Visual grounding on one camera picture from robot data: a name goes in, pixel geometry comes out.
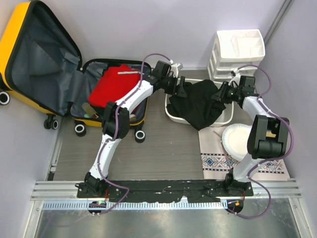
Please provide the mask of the black garment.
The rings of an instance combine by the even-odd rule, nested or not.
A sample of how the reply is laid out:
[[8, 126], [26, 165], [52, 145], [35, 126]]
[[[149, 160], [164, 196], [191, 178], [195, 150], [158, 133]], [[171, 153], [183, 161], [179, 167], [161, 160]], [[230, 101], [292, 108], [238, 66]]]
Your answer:
[[184, 83], [186, 98], [171, 96], [166, 109], [171, 116], [186, 120], [194, 129], [212, 125], [226, 109], [224, 103], [212, 99], [218, 91], [211, 80]]

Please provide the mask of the red garment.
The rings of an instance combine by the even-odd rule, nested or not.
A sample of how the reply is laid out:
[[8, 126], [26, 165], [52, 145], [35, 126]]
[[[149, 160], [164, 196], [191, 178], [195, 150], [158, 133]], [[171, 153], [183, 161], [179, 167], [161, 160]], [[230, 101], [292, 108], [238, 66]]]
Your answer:
[[88, 97], [94, 107], [104, 108], [108, 102], [116, 102], [129, 93], [140, 81], [140, 73], [127, 65], [110, 67], [99, 79]]

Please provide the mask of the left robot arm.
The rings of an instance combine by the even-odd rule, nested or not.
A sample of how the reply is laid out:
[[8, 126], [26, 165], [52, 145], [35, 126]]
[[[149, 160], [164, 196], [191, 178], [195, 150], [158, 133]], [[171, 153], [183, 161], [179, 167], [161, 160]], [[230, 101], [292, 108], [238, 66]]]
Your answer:
[[96, 159], [86, 173], [83, 183], [78, 184], [79, 198], [99, 198], [110, 193], [110, 188], [130, 189], [107, 179], [109, 166], [114, 152], [130, 129], [129, 117], [133, 110], [147, 97], [159, 89], [166, 94], [185, 97], [184, 77], [179, 77], [181, 63], [158, 61], [154, 70], [144, 76], [140, 71], [140, 80], [136, 86], [116, 102], [108, 102], [102, 121], [102, 141]]

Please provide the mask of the yellow Pikachu suitcase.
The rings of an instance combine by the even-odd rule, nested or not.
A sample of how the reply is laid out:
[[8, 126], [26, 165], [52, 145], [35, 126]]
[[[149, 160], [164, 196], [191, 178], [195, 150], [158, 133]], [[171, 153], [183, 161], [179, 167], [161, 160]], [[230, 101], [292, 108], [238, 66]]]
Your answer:
[[48, 117], [46, 129], [57, 129], [57, 117], [75, 120], [75, 133], [87, 126], [100, 127], [82, 109], [99, 79], [112, 66], [151, 73], [148, 63], [124, 59], [93, 59], [82, 62], [76, 43], [51, 9], [42, 1], [18, 4], [0, 41], [0, 103], [11, 97]]

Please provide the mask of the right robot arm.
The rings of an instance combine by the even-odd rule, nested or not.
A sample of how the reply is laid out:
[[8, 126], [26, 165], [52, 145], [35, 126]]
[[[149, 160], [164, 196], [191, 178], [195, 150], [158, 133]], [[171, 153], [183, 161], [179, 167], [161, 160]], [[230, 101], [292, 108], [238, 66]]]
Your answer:
[[255, 78], [241, 76], [239, 83], [223, 82], [212, 96], [218, 102], [237, 104], [253, 120], [247, 140], [247, 154], [226, 174], [223, 189], [234, 196], [251, 188], [252, 177], [264, 163], [283, 159], [291, 135], [289, 120], [274, 114], [255, 93]]

